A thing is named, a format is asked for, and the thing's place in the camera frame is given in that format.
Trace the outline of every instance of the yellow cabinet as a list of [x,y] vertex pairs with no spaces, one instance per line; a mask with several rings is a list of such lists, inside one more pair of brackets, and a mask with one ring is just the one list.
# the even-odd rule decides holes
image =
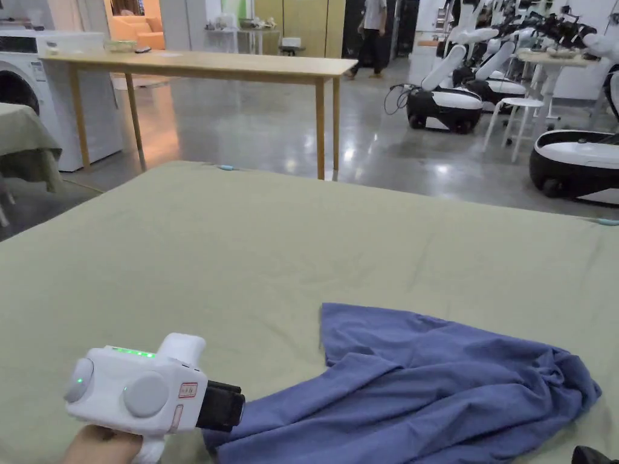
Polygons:
[[345,5],[346,0],[254,0],[254,11],[261,19],[273,17],[282,37],[300,37],[305,47],[300,56],[341,58]]

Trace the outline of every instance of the white stool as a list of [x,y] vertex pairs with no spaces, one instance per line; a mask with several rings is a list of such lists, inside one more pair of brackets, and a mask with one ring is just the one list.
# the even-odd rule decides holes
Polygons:
[[499,103],[497,103],[495,112],[492,114],[492,119],[490,120],[490,126],[488,127],[488,132],[486,132],[486,139],[483,142],[483,151],[485,152],[488,148],[488,143],[490,141],[490,136],[492,134],[492,130],[495,127],[496,120],[499,117],[499,111],[503,105],[511,105],[514,107],[511,110],[511,114],[509,115],[509,122],[507,123],[507,128],[505,129],[505,135],[503,137],[503,143],[501,147],[505,148],[507,145],[507,141],[511,134],[511,128],[514,125],[514,120],[516,118],[516,112],[518,108],[524,108],[524,116],[522,117],[522,123],[520,124],[520,131],[518,132],[518,137],[516,138],[516,146],[514,147],[514,152],[511,155],[511,162],[514,163],[516,158],[518,157],[518,150],[520,150],[520,143],[522,142],[522,135],[524,134],[524,126],[529,122],[529,113],[531,108],[541,108],[543,106],[543,102],[539,100],[534,100],[533,98],[504,98]]
[[[4,178],[2,177],[2,174],[0,174],[0,195],[1,194],[6,195],[7,200],[10,204],[15,204],[15,199],[13,198],[13,195],[11,195],[11,192],[9,191],[9,186],[6,184]],[[2,205],[0,204],[0,227],[6,227],[7,225],[9,225],[9,220],[6,218],[4,210],[2,209]]]

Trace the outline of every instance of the small white box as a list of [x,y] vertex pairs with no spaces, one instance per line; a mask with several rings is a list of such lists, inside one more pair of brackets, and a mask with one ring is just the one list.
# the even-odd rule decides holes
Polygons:
[[282,39],[282,46],[284,46],[284,47],[300,47],[301,46],[301,38],[300,37],[284,37]]

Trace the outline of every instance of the hand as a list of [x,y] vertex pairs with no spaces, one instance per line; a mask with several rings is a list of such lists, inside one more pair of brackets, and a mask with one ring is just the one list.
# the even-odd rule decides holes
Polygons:
[[142,437],[89,425],[74,438],[63,464],[131,464],[142,448]]

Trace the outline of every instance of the person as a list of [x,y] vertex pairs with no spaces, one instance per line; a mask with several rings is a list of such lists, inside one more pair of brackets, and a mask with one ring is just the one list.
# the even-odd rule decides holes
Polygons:
[[142,448],[142,437],[89,425],[69,445],[63,464],[131,464]]
[[387,24],[387,0],[365,0],[365,14],[359,25],[359,34],[363,35],[363,44],[359,49],[358,62],[348,73],[349,79],[354,79],[369,55],[372,58],[374,74],[370,77],[383,76],[383,57],[381,57],[380,38],[385,35]]

